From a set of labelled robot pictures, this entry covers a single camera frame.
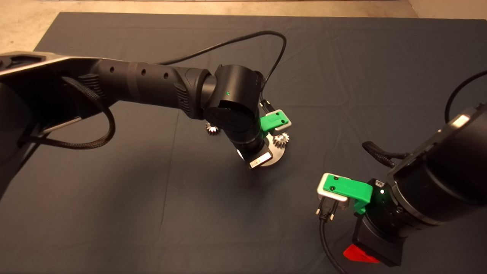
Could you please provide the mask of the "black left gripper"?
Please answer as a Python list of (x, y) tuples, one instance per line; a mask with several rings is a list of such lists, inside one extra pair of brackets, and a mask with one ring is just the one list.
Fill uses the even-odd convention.
[(273, 153), (265, 141), (245, 144), (238, 149), (238, 154), (249, 169), (263, 166), (273, 159)]

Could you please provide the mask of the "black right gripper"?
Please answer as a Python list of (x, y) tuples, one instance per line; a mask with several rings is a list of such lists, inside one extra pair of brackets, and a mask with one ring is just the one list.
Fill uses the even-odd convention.
[(356, 221), (352, 243), (343, 252), (350, 261), (363, 263), (383, 263), (387, 266), (401, 266), (406, 239), (385, 234), (367, 219)]

